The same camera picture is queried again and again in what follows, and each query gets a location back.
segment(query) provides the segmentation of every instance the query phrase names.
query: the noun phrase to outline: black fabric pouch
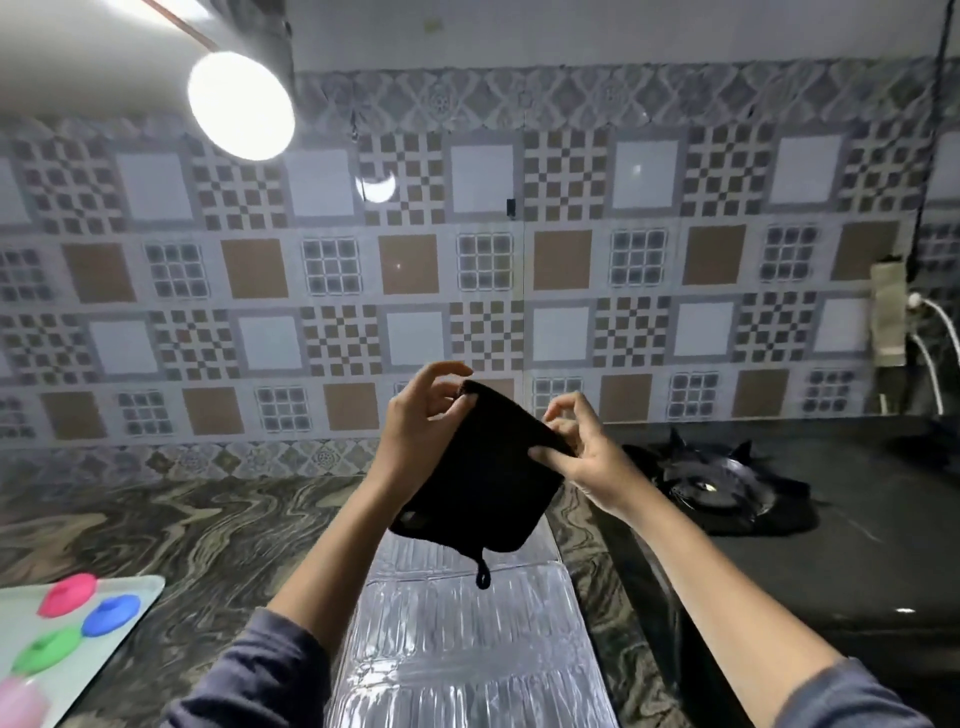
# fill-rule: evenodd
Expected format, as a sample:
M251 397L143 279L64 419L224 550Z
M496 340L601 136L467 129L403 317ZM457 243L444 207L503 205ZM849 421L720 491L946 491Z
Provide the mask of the black fabric pouch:
M477 563L476 583L490 586L483 549L523 546L564 479L534 462L534 445L573 452L558 434L519 404L465 379L458 395L476 394L437 469L400 511L390 530L399 536L457 549Z

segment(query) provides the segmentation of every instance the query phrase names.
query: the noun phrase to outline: black cable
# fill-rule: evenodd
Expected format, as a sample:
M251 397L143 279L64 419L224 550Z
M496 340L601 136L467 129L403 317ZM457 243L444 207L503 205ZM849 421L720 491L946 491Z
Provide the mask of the black cable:
M912 283L920 270L920 227L924 223L926 209L926 193L930 187L930 177L933 174L933 162L937 153L937 140L940 137L940 127L944 122L944 66L947 64L947 45L950 40L950 26L953 24L953 6L956 0L947 0L944 9L944 27L940 31L940 47L937 48L937 57L933 62L933 87L930 92L930 143L926 149L924 160L924 175L920 182L920 202L917 204L917 217L913 225L913 239L910 241L910 253L906 257L906 281Z

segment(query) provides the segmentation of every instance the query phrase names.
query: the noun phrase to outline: person's left hand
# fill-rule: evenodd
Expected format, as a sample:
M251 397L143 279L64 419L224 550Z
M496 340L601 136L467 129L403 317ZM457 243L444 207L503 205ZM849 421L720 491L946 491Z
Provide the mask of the person's left hand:
M459 382L436 381L437 377L471 374L473 370L460 361L427 364L387 405L387 423L367 478L385 489L397 511L433 473L476 403L476 395L454 400Z

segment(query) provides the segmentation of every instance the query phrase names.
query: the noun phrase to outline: blue lid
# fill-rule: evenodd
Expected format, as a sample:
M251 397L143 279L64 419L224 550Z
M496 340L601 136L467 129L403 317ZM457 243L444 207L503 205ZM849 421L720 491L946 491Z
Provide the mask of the blue lid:
M81 627L84 637L101 637L122 627L136 617L140 611L140 597L137 595L110 596L104 599L84 619Z

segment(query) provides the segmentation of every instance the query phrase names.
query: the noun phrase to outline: green lid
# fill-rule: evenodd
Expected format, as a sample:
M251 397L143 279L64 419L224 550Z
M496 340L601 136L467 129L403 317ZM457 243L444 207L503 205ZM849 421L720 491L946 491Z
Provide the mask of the green lid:
M40 635L13 660L14 675L36 675L69 655L80 644L80 627L63 627Z

